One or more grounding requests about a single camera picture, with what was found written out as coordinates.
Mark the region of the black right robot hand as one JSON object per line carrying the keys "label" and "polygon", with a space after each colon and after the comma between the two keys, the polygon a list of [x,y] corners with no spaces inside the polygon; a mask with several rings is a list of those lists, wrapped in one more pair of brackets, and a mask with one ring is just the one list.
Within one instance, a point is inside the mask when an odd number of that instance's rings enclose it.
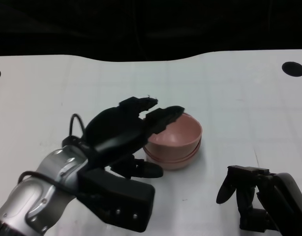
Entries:
{"label": "black right robot hand", "polygon": [[237,198],[240,229],[302,236],[302,193],[289,173],[229,166],[216,203],[225,203],[233,194]]}

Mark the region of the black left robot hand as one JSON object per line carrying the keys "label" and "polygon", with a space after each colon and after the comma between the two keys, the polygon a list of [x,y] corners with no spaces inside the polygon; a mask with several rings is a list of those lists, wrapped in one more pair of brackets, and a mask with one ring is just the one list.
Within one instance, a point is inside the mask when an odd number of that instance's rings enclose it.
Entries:
{"label": "black left robot hand", "polygon": [[109,166],[124,178],[160,178],[163,169],[154,163],[136,159],[134,153],[184,113],[184,107],[170,106],[150,111],[158,104],[151,97],[131,97],[106,109],[86,126],[83,138],[97,156],[89,161],[93,168]]}

